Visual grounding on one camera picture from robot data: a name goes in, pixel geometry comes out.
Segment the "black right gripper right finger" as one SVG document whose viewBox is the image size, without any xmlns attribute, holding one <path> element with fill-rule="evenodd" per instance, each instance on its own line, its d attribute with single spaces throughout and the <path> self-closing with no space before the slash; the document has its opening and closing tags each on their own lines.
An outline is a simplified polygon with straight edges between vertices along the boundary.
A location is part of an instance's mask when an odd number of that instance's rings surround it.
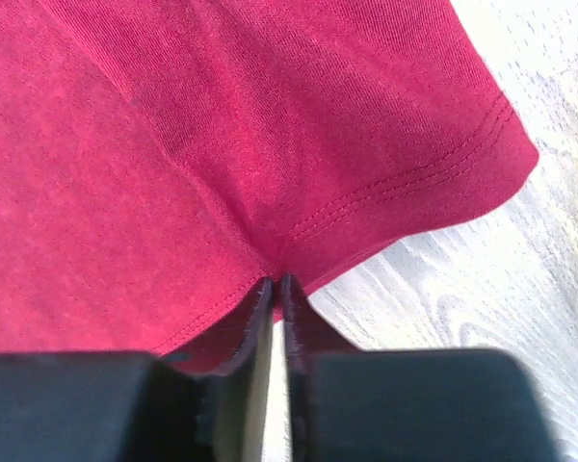
<svg viewBox="0 0 578 462">
<path fill-rule="evenodd" d="M 494 348 L 364 351 L 283 277 L 296 461 L 557 461 L 525 367 Z"/>
</svg>

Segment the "dark red t-shirt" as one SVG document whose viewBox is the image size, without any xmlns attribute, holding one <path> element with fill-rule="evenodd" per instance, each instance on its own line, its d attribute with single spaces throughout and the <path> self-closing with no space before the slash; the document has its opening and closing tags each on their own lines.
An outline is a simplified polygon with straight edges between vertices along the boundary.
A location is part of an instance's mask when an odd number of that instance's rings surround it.
<svg viewBox="0 0 578 462">
<path fill-rule="evenodd" d="M 538 159 L 448 1 L 0 1 L 0 351 L 170 353 Z"/>
</svg>

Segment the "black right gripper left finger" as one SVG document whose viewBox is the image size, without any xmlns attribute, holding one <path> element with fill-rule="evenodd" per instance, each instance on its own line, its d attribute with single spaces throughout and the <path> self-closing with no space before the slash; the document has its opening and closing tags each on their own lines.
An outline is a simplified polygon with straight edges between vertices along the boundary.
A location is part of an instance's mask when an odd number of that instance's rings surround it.
<svg viewBox="0 0 578 462">
<path fill-rule="evenodd" d="M 175 352 L 0 353 L 0 461 L 257 461 L 274 285 Z"/>
</svg>

